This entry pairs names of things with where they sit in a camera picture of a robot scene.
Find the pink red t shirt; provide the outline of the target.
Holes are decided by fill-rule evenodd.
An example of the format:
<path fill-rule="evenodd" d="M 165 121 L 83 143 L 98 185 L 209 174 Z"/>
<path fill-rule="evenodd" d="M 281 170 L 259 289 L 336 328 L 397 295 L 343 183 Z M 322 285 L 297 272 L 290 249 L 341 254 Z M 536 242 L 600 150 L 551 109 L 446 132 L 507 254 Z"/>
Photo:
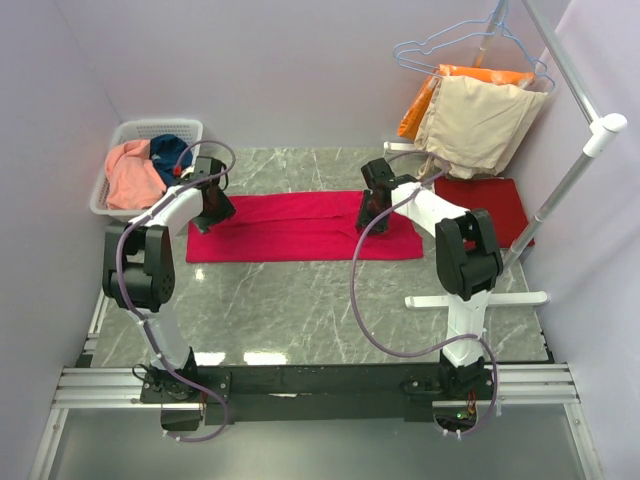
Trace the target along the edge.
<path fill-rule="evenodd" d="M 353 257 L 358 191 L 236 195 L 234 216 L 200 232 L 188 227 L 188 263 L 341 261 Z"/>

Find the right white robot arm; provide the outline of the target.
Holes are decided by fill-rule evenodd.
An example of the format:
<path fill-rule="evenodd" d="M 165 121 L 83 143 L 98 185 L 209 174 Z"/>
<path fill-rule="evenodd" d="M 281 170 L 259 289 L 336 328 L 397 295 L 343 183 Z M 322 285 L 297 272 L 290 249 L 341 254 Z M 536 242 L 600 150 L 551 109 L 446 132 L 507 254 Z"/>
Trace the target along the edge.
<path fill-rule="evenodd" d="M 492 351 L 483 338 L 490 294 L 504 266 L 490 214 L 450 203 L 428 186 L 440 176 L 419 181 L 397 176 L 388 162 L 378 158 L 361 168 L 366 183 L 356 221 L 359 239 L 352 257 L 349 293 L 351 308 L 365 338 L 380 351 L 397 358 L 418 358 L 440 353 L 438 393 L 452 399 L 496 384 L 495 370 L 484 368 L 484 355 Z M 435 240 L 436 273 L 447 293 L 446 339 L 418 352 L 398 352 L 382 345 L 366 328 L 357 305 L 355 275 L 360 251 L 370 232 L 388 230 L 392 213 L 418 224 Z"/>

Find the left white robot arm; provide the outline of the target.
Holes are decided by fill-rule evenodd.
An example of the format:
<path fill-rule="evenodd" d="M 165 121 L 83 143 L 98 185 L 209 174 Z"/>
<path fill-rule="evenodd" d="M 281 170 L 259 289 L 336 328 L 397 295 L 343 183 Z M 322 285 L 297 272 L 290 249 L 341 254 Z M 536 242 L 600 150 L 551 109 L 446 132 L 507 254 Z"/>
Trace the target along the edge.
<path fill-rule="evenodd" d="M 134 320 L 149 349 L 143 383 L 179 402 L 212 391 L 168 305 L 176 284 L 172 241 L 190 224 L 207 233 L 235 214 L 224 192 L 230 170 L 214 157 L 199 157 L 160 200 L 129 221 L 112 222 L 105 233 L 102 288 Z"/>

